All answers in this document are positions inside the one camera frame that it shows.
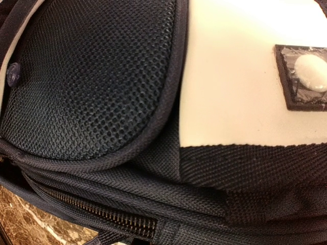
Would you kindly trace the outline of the navy blue student backpack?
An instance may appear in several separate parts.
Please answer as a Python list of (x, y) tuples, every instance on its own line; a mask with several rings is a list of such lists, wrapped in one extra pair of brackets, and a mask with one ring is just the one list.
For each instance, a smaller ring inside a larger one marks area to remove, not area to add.
[(326, 244), (326, 1), (1, 1), (1, 186), (91, 244)]

